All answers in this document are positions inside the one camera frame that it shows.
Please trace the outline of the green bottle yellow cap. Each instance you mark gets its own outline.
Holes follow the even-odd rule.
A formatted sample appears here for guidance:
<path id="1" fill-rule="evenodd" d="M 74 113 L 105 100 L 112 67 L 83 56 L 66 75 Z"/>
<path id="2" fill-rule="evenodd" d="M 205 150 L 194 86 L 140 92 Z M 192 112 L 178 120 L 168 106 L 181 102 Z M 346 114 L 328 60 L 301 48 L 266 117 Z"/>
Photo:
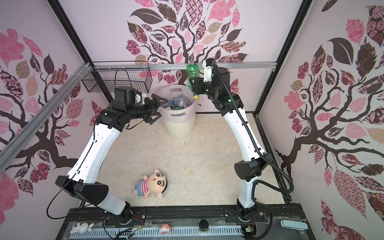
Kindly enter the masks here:
<path id="1" fill-rule="evenodd" d="M 194 100 L 200 98 L 199 94 L 194 90 L 194 82 L 197 78 L 200 77 L 200 68 L 197 64 L 189 64 L 187 65 L 187 74 L 188 74 L 188 85 L 189 89 L 193 93 Z"/>

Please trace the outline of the tall clear bottle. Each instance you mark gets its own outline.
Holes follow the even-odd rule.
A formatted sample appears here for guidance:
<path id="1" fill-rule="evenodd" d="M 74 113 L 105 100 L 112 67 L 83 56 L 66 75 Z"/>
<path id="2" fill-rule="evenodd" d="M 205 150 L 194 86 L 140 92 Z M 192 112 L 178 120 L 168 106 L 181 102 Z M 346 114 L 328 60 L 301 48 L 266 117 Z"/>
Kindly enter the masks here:
<path id="1" fill-rule="evenodd" d="M 170 100 L 170 107 L 172 110 L 183 110 L 192 105 L 191 101 L 184 95 L 172 98 Z"/>

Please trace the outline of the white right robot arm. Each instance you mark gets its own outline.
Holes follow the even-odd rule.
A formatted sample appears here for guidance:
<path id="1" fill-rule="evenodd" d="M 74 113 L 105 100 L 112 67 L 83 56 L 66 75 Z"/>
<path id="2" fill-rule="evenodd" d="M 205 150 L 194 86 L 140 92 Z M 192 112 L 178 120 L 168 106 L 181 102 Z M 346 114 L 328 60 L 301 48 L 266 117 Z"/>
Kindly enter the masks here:
<path id="1" fill-rule="evenodd" d="M 236 137 L 243 158 L 234 165 L 235 172 L 242 181 L 237 212 L 241 220 L 247 221 L 257 212 L 256 181 L 267 166 L 265 160 L 270 157 L 258 143 L 250 127 L 240 96 L 231 90 L 229 72 L 218 67 L 214 59 L 205 60 L 203 69 L 204 75 L 201 76 L 199 65 L 187 66 L 189 88 L 195 99 L 206 95 L 212 101 Z"/>

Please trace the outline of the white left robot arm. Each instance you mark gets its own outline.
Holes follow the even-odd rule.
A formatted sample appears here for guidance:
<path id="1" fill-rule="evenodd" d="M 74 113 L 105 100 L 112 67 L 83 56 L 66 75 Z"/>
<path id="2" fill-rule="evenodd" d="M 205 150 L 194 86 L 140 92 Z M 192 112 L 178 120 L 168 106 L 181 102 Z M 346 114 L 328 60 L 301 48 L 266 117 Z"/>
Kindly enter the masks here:
<path id="1" fill-rule="evenodd" d="M 115 99 L 97 117 L 80 158 L 67 175 L 58 176 L 56 185 L 70 196 L 128 223 L 132 218 L 130 204 L 110 193 L 107 185 L 98 183 L 98 174 L 113 142 L 126 125 L 135 119 L 152 125 L 161 117 L 158 108 L 167 100 L 155 94 L 147 97 L 131 87 L 115 88 L 114 92 Z"/>

